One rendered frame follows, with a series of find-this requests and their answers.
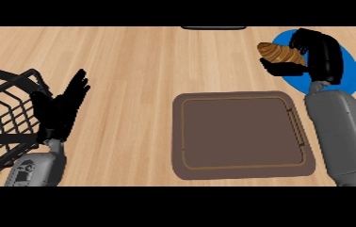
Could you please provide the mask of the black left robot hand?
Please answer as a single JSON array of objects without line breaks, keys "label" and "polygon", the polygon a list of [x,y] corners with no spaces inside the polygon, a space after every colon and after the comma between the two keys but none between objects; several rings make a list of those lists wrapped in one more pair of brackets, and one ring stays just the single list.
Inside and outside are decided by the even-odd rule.
[{"label": "black left robot hand", "polygon": [[54,99],[50,99],[39,91],[29,94],[33,115],[38,120],[35,140],[39,144],[50,139],[66,141],[88,90],[85,71],[78,70],[63,94],[57,95]]}]

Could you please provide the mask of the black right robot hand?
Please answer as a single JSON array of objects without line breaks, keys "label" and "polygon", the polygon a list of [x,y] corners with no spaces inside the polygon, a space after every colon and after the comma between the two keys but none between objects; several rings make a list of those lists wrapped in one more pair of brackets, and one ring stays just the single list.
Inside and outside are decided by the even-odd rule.
[{"label": "black right robot hand", "polygon": [[259,58],[259,63],[273,76],[302,76],[308,73],[313,81],[339,85],[344,74],[344,59],[338,41],[318,31],[299,28],[289,39],[289,48],[308,54],[307,65],[293,62],[271,63]]}]

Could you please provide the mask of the brown croissant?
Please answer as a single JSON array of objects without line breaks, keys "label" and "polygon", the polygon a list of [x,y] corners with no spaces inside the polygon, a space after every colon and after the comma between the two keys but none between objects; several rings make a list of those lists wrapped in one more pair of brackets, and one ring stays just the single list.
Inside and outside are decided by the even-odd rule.
[{"label": "brown croissant", "polygon": [[305,65],[302,54],[289,46],[271,42],[259,42],[256,44],[256,51],[261,59],[270,63],[295,63]]}]

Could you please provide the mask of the blue plate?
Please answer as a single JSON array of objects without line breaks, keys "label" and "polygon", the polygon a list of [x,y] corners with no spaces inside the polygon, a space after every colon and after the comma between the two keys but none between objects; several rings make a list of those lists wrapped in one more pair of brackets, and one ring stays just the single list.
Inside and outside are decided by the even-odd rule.
[{"label": "blue plate", "polygon": [[[296,32],[295,29],[289,29],[279,33],[273,38],[273,43],[283,46],[289,45],[289,40]],[[356,55],[351,55],[344,47],[341,46],[342,59],[344,59],[344,75],[339,85],[330,85],[324,90],[341,90],[348,94],[356,93]],[[311,84],[311,78],[307,73],[302,76],[283,76],[284,82],[304,94],[308,93],[308,88]]]}]

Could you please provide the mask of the brown tray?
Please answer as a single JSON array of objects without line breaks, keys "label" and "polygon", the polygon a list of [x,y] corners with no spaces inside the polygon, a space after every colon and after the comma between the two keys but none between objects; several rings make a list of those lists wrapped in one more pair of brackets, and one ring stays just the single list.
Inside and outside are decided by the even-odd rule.
[{"label": "brown tray", "polygon": [[310,175],[315,160],[289,95],[280,91],[178,95],[171,160],[183,180]]}]

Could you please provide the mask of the dark flat object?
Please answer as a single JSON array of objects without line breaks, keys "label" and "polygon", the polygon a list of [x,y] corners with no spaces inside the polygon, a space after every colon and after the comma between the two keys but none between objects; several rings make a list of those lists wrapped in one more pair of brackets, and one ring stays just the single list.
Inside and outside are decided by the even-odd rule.
[{"label": "dark flat object", "polygon": [[242,30],[246,26],[181,26],[186,30]]}]

